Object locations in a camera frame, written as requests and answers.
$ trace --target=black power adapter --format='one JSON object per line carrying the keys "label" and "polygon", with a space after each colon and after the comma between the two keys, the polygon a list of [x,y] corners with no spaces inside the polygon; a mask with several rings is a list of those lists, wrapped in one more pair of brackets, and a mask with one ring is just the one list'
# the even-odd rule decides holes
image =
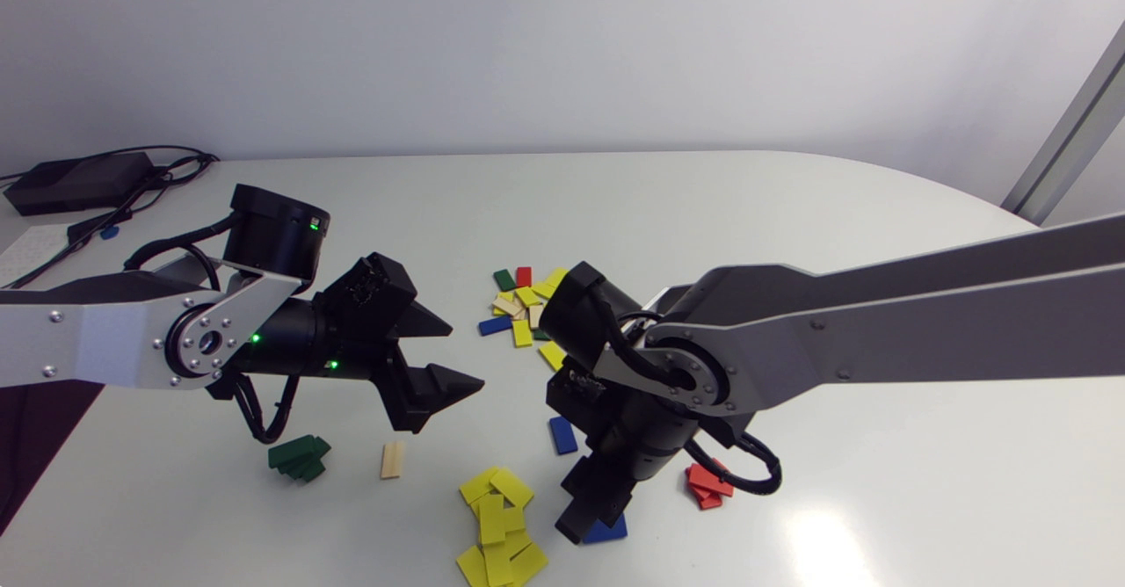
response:
{"label": "black power adapter", "polygon": [[3,195],[20,215],[122,207],[155,171],[144,152],[51,160],[33,166]]}

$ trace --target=white table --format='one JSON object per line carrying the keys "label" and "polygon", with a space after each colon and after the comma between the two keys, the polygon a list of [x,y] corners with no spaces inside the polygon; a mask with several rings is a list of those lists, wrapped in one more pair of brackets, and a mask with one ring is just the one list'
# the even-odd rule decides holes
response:
{"label": "white table", "polygon": [[[141,243],[212,223],[235,183],[332,211],[317,288],[370,251],[405,263],[421,301],[456,328],[406,340],[407,358],[487,386],[411,436],[390,431],[369,383],[305,379],[286,439],[333,445],[307,487],[267,469],[233,404],[107,388],[0,538],[0,585],[462,585],[453,558],[476,524],[456,489],[493,464],[537,493],[528,522],[550,558],[532,581],[542,587],[1125,577],[1125,379],[820,387],[750,425],[782,458],[777,495],[700,513],[682,453],[638,485],[627,540],[575,548],[552,527],[577,454],[551,449],[549,368],[475,329],[496,268],[587,260],[646,299],[727,263],[832,271],[1029,229],[997,207],[783,152],[220,163],[37,286],[116,271]],[[255,381],[272,400],[281,378]],[[405,476],[380,481],[382,443],[396,439]]]}

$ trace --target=blue block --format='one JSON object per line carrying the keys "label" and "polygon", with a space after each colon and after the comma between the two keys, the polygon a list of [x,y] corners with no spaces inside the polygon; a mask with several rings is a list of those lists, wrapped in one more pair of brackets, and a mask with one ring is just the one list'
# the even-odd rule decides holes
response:
{"label": "blue block", "polygon": [[483,337],[495,335],[496,332],[512,329],[512,318],[507,315],[503,315],[501,317],[496,317],[495,319],[484,319],[484,322],[477,324],[477,327],[480,329],[480,335]]}
{"label": "blue block", "polygon": [[621,515],[618,517],[618,523],[613,524],[613,527],[608,527],[602,520],[594,522],[594,527],[590,529],[590,533],[586,538],[582,540],[583,543],[601,543],[602,541],[613,541],[616,539],[624,539],[629,536],[629,530],[626,527],[626,516]]}
{"label": "blue block", "polygon": [[559,455],[574,453],[578,450],[578,443],[574,440],[574,427],[562,416],[548,421],[551,427],[551,437],[555,439],[555,452]]}

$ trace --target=stack of red blocks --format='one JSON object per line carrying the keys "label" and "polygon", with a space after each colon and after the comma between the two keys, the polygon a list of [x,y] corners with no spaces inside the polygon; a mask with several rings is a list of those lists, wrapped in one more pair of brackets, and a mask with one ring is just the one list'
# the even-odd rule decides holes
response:
{"label": "stack of red blocks", "polygon": [[[720,469],[727,470],[719,460],[712,460]],[[708,472],[703,467],[692,463],[684,470],[687,475],[687,489],[692,491],[695,500],[699,502],[700,509],[718,508],[722,505],[722,496],[735,496],[735,487],[720,481],[714,475]]]}

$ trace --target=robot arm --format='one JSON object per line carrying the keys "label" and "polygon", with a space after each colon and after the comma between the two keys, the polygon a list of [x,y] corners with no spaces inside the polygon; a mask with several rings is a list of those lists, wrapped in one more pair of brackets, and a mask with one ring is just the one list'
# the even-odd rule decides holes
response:
{"label": "robot arm", "polygon": [[[400,263],[372,253],[313,299],[297,299],[315,278],[326,211],[246,186],[237,186],[231,207],[212,227],[142,247],[123,273],[48,291],[0,291],[0,334],[20,347],[8,354],[3,386],[78,379],[205,387],[215,398],[237,399],[251,432],[267,443],[285,426],[299,376],[369,380],[393,427],[412,432],[483,387],[440,365],[406,364],[398,338],[446,336],[452,327],[415,301]],[[194,247],[224,229],[231,235],[217,262],[197,250],[140,271],[152,255]],[[217,283],[218,265],[236,270],[228,290],[201,288],[208,277]],[[269,430],[248,373],[289,376]]]}
{"label": "robot arm", "polygon": [[[548,404],[593,450],[564,481],[574,500],[557,527],[577,541],[612,524],[680,448],[744,490],[776,490],[780,462],[745,428],[819,383],[1125,373],[1123,245],[1118,215],[828,276],[716,268],[655,310],[579,263],[542,318],[568,353]],[[716,467],[699,430],[770,479]]]}

